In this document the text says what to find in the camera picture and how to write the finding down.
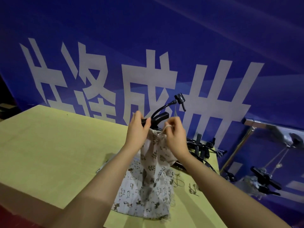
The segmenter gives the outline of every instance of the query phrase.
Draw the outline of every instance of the drawstring bag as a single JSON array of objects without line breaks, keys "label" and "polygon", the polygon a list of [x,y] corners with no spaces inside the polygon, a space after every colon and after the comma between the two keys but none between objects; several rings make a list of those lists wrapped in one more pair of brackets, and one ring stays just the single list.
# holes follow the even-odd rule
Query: drawstring bag
[{"label": "drawstring bag", "polygon": [[166,135],[150,129],[124,176],[112,210],[144,218],[168,217],[174,180],[170,166],[175,161]]}]

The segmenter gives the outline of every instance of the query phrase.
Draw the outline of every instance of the forearm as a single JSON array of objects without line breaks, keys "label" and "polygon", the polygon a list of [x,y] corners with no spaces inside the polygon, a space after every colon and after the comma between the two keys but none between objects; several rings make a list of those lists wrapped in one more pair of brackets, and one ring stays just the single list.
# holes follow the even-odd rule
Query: forearm
[{"label": "forearm", "polygon": [[192,155],[178,159],[228,228],[290,227],[266,207],[207,168]]},{"label": "forearm", "polygon": [[102,227],[135,153],[123,147],[71,201],[52,227]]}]

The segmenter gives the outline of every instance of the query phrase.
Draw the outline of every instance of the red floor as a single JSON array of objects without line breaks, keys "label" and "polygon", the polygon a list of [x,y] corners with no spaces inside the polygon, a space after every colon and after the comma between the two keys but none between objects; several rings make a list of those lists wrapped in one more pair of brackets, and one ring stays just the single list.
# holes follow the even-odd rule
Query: red floor
[{"label": "red floor", "polygon": [[18,215],[13,215],[0,206],[0,227],[1,228],[42,228]]}]

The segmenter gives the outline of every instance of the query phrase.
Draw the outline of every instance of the hand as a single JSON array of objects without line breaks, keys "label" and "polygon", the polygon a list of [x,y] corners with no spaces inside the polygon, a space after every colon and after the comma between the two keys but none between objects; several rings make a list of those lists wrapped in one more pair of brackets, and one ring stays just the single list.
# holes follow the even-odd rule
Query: hand
[{"label": "hand", "polygon": [[151,126],[151,118],[146,119],[146,124],[144,127],[141,124],[142,119],[143,115],[140,111],[136,111],[136,113],[133,114],[131,122],[128,126],[126,142],[124,144],[126,149],[131,149],[136,153],[145,143],[149,128]]},{"label": "hand", "polygon": [[165,126],[166,125],[171,125],[166,128],[167,146],[173,155],[180,160],[189,154],[186,131],[179,117],[169,118],[168,121],[165,122]]}]

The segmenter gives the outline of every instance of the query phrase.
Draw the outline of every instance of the yellow tablecloth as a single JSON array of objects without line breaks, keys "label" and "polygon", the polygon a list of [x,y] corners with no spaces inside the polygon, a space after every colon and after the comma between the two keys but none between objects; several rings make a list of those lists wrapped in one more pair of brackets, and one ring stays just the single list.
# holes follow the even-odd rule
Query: yellow tablecloth
[{"label": "yellow tablecloth", "polygon": [[[0,182],[64,208],[117,153],[127,126],[38,105],[0,123]],[[210,164],[218,171],[215,154]],[[194,180],[176,171],[170,221],[150,221],[111,211],[105,227],[226,227]]]}]

